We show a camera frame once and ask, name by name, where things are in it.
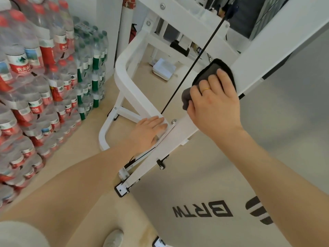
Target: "stack of water bottles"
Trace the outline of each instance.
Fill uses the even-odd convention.
[[[98,107],[108,47],[64,0],[15,1],[0,12],[0,210]]]

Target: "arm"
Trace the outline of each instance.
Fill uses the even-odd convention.
[[[329,196],[271,157],[244,131],[240,105],[228,75],[217,75],[191,88],[187,110],[249,182],[282,234],[294,247],[329,245]]]
[[[164,118],[143,119],[117,146],[77,163],[6,212],[1,221],[20,221],[39,229],[51,246],[63,247],[131,156],[150,149]]]

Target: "black striped logo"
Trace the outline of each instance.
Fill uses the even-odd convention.
[[[269,216],[257,196],[250,199],[246,203],[246,209],[251,215],[253,215],[254,217],[258,217],[258,219],[263,224],[270,225],[273,223],[271,217]]]

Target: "white shoe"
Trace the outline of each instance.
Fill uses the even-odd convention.
[[[122,242],[123,242],[123,231],[114,230],[105,239],[103,247],[121,247]]]

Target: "white sleeve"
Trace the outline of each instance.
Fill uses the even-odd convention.
[[[1,247],[50,247],[45,236],[31,225],[4,221],[0,222]]]

